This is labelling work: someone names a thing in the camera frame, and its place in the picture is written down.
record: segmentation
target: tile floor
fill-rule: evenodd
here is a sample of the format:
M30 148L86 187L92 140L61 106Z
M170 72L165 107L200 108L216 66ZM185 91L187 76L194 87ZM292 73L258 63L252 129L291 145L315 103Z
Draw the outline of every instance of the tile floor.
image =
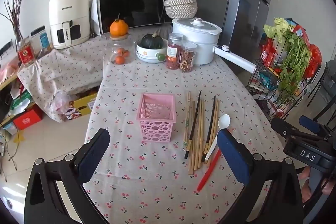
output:
M313 118L326 104L320 94L316 95L313 103L307 108L308 101L307 98L304 98L286 119L286 121L302 131L306 131L306 129L299 125L299 117L306 115ZM332 112L328 111L321 117L319 122L326 123L331 114ZM24 130L24 140L20 141L17 154L14 157L17 170L15 170L13 163L8 161L8 154L2 159L2 167L6 174L7 182L2 173L0 176L0 197L4 204L10 201L13 206L11 213L20 224L24 224L23 211L26 185L34 161L39 157L44 158L46 161L61 160L68 153L76 153L85 141L89 118L90 115L86 115L72 121L58 123L45 116L41 122ZM8 150L11 155L13 155L15 149L16 143L9 141ZM58 187L70 216L80 222L63 184L58 183Z

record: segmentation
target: cherry print tablecloth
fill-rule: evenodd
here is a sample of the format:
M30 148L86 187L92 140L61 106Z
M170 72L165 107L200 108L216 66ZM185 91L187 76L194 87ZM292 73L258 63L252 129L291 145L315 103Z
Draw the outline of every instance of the cherry print tablecloth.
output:
M241 192L243 185L236 181L223 157L203 190L196 192L207 167L202 165L194 175L188 175L189 160L184 159L183 150L187 90L192 92L193 100L202 91L205 132L216 95L220 113L230 115L229 131L239 142L266 159L285 157L268 120L219 57L190 73L168 70L164 63L108 64L85 141L90 141L99 128L105 128L110 132L110 145L84 187L110 223L216 223ZM142 92L175 95L177 122L169 143L142 140L135 120ZM268 186L265 183L256 211Z
M171 29L169 24L131 28L123 42L137 41L153 32L167 38ZM107 34L63 50L53 49L29 67L21 66L17 75L36 104L50 118L61 122L50 107L54 96L58 91L76 94L99 86L103 78L105 49L113 43Z

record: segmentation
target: spoon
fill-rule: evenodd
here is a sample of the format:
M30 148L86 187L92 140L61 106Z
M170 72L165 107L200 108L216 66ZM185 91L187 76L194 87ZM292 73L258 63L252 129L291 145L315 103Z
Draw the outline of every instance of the spoon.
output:
M218 120L218 126L219 126L219 130L224 129L224 128L228 128L230 125L230 116L227 114L222 115L219 120ZM205 160L208 160L211 156L211 153L214 151L215 147L217 144L217 134L215 139L213 140L211 147L205 157Z

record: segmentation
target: hand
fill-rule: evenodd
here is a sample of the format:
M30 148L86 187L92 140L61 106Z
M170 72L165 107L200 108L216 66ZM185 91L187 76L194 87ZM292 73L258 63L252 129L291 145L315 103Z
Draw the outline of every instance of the hand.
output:
M306 179L310 176L310 166L306 166L301 174L298 175L299 179ZM321 187L326 182L326 179L323 180ZM329 195L331 193L331 190L335 186L335 180L331 180L327 183L327 185L322 189L322 193ZM311 191L308 186L309 179L305 181L302 189L302 202L306 202L311 197Z

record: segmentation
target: red handle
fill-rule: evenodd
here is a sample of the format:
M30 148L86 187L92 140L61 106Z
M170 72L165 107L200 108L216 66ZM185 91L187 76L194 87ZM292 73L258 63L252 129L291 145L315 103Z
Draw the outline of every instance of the red handle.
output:
M215 165L216 165L220 155L221 155L221 151L218 150L214 159L210 163L210 166L209 166L208 170L205 172L204 176L202 177L201 181L199 182L199 184L197 186L197 191L198 192L200 192L202 190L203 186L206 184L207 180L209 179L213 169L215 168Z

